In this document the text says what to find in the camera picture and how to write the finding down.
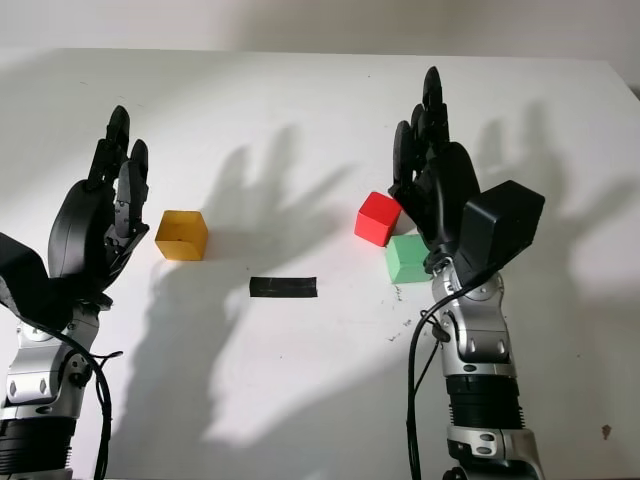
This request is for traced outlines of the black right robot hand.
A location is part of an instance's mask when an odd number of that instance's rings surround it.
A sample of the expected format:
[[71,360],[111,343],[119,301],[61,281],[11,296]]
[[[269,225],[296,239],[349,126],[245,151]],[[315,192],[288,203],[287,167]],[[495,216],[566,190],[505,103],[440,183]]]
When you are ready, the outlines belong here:
[[450,139],[438,69],[428,69],[422,99],[398,123],[389,195],[415,224],[433,260],[455,254],[466,202],[480,192],[467,150]]

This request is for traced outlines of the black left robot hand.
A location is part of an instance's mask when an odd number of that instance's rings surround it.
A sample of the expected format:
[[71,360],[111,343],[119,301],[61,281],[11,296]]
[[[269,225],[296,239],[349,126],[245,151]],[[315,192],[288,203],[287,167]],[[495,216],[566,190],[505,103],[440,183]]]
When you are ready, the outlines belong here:
[[106,289],[149,231],[148,148],[141,139],[130,144],[129,133],[129,113],[118,105],[88,176],[71,187],[51,229],[49,275],[77,301],[108,304]]

